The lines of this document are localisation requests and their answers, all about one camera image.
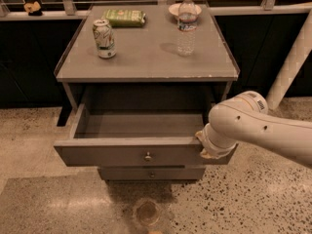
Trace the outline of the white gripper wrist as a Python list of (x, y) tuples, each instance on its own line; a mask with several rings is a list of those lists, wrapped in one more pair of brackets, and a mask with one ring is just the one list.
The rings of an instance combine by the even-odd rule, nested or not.
[(203, 149), (200, 156), (204, 159), (217, 159), (227, 156), (237, 146), (237, 141), (219, 134), (210, 124), (195, 134)]

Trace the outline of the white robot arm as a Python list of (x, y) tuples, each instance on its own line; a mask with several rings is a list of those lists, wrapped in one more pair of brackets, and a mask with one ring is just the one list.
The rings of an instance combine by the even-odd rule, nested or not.
[(268, 96), (246, 91), (215, 105), (209, 123), (196, 138), (201, 156), (220, 159), (239, 141), (251, 143), (306, 166), (312, 165), (312, 123), (273, 117), (276, 109), (312, 49), (312, 11), (301, 27)]

